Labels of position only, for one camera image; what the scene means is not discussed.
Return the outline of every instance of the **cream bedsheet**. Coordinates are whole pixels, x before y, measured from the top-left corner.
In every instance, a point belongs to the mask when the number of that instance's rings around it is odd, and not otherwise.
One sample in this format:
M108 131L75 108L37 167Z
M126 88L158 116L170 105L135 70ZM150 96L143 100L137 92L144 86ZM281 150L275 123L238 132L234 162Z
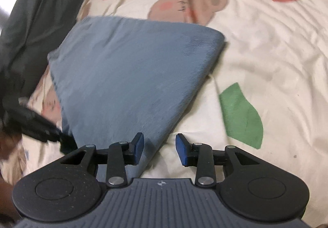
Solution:
M80 11L80 19L198 22L226 36L219 63L143 177L195 177L178 159L178 132L213 149L234 144L302 178L311 192L304 220L328 222L328 0L228 0L223 8L216 7L222 0L199 1L85 0ZM54 111L60 123L51 85L46 73L30 106ZM25 137L23 146L26 174L60 156L56 144Z

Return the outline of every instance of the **black bracket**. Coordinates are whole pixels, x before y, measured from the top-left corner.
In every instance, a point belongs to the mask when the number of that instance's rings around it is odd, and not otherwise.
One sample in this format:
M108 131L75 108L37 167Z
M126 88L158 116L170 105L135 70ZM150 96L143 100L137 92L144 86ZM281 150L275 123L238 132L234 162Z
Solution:
M37 221L77 218L93 210L108 190L127 186L125 165L137 165L143 148L142 133L108 149L87 144L22 178L13 202L22 216ZM107 164L106 184L95 178L99 164Z
M175 147L182 165L197 167L195 185L215 189L221 201L244 218L274 222L304 214L309 189L291 173L236 146L219 151L207 144L190 144L183 134L177 134ZM221 183L216 182L215 165L223 166Z

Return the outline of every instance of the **metal screw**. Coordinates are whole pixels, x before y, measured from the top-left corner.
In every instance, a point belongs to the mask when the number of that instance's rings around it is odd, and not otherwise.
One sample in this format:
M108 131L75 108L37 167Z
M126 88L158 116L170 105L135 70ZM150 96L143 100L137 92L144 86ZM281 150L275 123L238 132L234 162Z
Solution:
M213 180L213 178L211 178L211 177L207 177L207 176L205 176L205 177L200 177L200 178L198 179L198 182L199 182L201 185L210 185L210 184L214 183L214 180Z
M120 185L124 183L124 179L119 176L114 176L108 179L108 183L111 185Z

